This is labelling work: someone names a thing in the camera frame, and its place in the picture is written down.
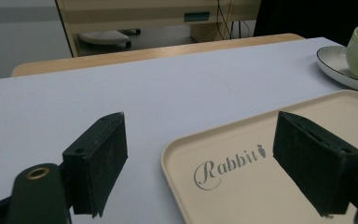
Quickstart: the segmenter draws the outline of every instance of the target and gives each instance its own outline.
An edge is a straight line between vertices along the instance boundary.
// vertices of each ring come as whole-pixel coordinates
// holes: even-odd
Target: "floor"
[[[227,26],[232,32],[233,38],[244,38],[253,36],[255,29],[255,21],[236,21]],[[80,56],[89,56],[104,53],[114,53],[121,51],[137,50],[137,49],[152,49],[168,46],[177,46],[185,44],[196,43],[190,36],[189,25],[178,25],[168,27],[152,27],[141,29],[139,35],[136,34],[135,30],[120,31],[122,34],[127,35],[131,41],[131,47],[126,48],[126,45],[92,45],[84,41],[79,41],[80,45]]]

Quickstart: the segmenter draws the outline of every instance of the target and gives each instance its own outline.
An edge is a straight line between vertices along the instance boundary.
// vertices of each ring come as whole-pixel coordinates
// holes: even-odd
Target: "printed logo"
[[[199,165],[194,172],[194,182],[199,189],[212,190],[216,189],[222,181],[222,175],[235,169],[242,168],[252,162],[257,162],[261,156],[266,158],[266,150],[257,145],[257,151],[237,153],[234,157],[227,157],[225,161],[216,163],[214,161],[206,161]]]

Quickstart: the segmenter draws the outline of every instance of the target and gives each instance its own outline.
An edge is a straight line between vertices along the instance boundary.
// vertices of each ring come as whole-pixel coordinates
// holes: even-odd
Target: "gray wall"
[[[0,78],[22,63],[70,57],[54,0],[0,0]]]

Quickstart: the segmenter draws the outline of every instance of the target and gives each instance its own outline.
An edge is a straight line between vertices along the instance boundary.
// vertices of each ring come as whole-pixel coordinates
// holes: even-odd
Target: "table surface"
[[[171,141],[347,89],[316,63],[319,48],[337,43],[287,36],[296,40],[155,55],[131,63],[110,64],[110,57],[118,60],[112,54],[99,56],[106,57],[99,66],[94,60],[98,56],[90,57],[86,67],[78,66],[81,58],[63,60],[76,63],[60,68],[54,62],[41,63],[46,67],[40,69],[31,64],[35,70],[29,74],[46,73],[48,67],[53,71],[1,79],[0,200],[10,195],[19,172],[39,163],[61,163],[62,152],[95,120],[123,111],[129,159],[103,217],[72,216],[74,223],[183,223],[160,165],[161,153]],[[272,148],[265,150],[272,154]],[[293,216],[294,223],[307,223],[297,218]],[[331,223],[330,219],[321,223]]]
[[[87,68],[115,63],[128,63],[147,59],[156,59],[172,57],[189,53],[206,52],[218,49],[234,49],[241,47],[250,47],[284,41],[303,39],[303,37],[294,34],[266,35],[258,37],[249,37],[234,40],[221,40],[206,43],[197,43],[181,46],[172,46],[156,49],[140,49],[119,53],[109,53],[93,56],[85,56],[70,59],[59,59],[45,62],[24,63],[17,66],[12,73],[12,77],[29,76],[34,74],[58,72],[77,68]]]

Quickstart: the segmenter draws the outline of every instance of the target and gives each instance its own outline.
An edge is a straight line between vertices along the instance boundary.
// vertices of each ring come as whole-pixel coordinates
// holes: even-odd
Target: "chair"
[[[262,0],[254,36],[323,36],[347,46],[358,26],[358,0]]]

